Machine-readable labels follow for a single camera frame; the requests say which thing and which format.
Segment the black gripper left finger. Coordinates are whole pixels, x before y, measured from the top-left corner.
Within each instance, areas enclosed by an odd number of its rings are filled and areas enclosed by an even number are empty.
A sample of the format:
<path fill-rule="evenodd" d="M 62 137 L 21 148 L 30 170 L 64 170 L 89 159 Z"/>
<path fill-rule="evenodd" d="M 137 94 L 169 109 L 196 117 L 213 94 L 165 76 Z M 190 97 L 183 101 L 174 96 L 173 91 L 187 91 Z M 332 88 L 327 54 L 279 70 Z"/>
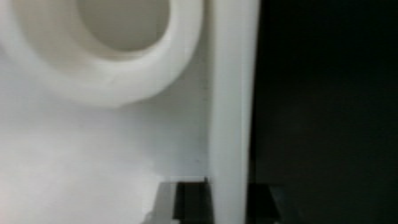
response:
<path fill-rule="evenodd" d="M 213 200 L 206 178 L 162 182 L 142 224 L 213 224 Z"/>

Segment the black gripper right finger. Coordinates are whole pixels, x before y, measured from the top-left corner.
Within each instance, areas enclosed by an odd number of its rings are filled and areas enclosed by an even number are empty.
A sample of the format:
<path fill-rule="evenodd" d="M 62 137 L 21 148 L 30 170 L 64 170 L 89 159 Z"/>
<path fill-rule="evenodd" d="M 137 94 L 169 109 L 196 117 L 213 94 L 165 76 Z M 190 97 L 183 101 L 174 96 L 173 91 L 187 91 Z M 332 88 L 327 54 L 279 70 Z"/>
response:
<path fill-rule="evenodd" d="M 254 183 L 249 185 L 245 224 L 288 224 L 283 190 L 277 184 Z"/>

